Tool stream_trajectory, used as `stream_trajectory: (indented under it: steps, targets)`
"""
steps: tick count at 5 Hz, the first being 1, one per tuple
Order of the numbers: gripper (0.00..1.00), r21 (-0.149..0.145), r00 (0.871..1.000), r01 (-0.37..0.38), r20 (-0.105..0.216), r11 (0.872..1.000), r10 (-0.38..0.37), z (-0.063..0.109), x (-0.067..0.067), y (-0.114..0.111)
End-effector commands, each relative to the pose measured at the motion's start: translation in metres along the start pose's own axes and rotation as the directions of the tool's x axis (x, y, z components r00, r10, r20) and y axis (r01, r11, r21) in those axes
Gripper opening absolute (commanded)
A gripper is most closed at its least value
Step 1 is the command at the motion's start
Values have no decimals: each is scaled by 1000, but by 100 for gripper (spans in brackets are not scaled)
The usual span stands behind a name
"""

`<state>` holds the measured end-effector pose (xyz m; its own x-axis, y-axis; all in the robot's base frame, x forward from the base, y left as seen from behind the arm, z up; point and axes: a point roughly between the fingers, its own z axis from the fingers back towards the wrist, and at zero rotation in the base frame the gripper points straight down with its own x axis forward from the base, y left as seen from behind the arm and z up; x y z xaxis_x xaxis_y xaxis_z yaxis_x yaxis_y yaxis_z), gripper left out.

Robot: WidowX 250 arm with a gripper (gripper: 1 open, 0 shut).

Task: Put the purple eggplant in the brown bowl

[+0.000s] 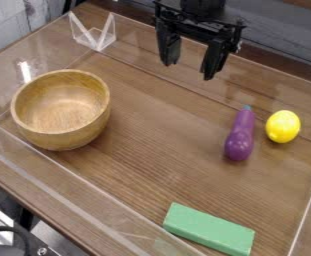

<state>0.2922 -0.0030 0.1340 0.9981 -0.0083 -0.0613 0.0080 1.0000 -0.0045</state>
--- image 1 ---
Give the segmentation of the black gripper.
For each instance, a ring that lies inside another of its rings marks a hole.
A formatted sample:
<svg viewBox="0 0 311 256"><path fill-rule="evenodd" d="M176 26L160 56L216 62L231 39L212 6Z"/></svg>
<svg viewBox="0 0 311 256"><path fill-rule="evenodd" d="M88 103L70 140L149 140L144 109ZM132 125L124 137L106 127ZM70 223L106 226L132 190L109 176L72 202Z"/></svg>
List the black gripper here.
<svg viewBox="0 0 311 256"><path fill-rule="evenodd" d="M225 8L225 0L153 0L155 29L163 64L177 63L180 36L208 42L200 73L205 81L221 70L228 51L240 50L244 21Z"/></svg>

